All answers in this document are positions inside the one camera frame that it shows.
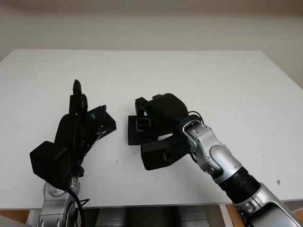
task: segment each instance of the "robotic hand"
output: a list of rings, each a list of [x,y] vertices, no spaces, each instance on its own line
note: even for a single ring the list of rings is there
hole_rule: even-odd
[[[199,116],[189,115],[184,103],[173,94],[156,95],[151,101],[138,98],[135,107],[137,115],[128,118],[128,143],[141,145],[145,169],[166,167],[190,154],[226,192],[246,226],[301,227],[291,211],[249,175],[202,117],[197,112]],[[158,136],[170,133],[168,138],[158,140]]]
[[[78,177],[85,155],[94,143],[116,130],[116,122],[106,112],[106,106],[87,111],[88,103],[80,82],[75,80],[70,97],[69,113],[61,119],[54,143],[44,141],[30,153],[33,171],[46,181],[44,204],[37,226],[69,227],[77,221],[78,205],[81,225],[84,217]]]

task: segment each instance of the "white wall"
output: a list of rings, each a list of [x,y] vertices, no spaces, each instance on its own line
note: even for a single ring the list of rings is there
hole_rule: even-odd
[[[303,1],[0,0],[14,48],[261,50],[303,87]]]

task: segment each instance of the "black cable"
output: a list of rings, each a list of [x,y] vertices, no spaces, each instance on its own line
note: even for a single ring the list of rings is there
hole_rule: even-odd
[[[80,202],[84,202],[81,204],[81,206],[84,206],[88,201],[89,201],[89,199],[80,200]]]
[[[189,155],[191,156],[191,159],[197,163],[197,159],[195,158],[194,154],[190,152]]]
[[[203,121],[203,118],[202,118],[201,114],[199,114],[197,111],[189,111],[188,114],[190,114],[190,113],[197,114],[201,118],[202,124],[204,124],[204,121]]]
[[[75,199],[75,201],[78,205],[79,213],[80,213],[81,227],[85,227],[84,213],[83,213],[83,209],[82,209],[82,204],[81,204],[78,196],[71,189],[67,190],[67,192]]]

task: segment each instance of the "white table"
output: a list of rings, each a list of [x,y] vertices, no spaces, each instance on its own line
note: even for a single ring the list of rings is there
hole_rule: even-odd
[[[263,53],[14,50],[0,63],[0,209],[42,207],[29,152],[54,140],[74,79],[89,108],[106,104],[117,124],[84,159],[87,206],[230,202],[190,157],[146,171],[140,147],[127,145],[134,100],[167,92],[280,199],[303,198],[303,90]]]

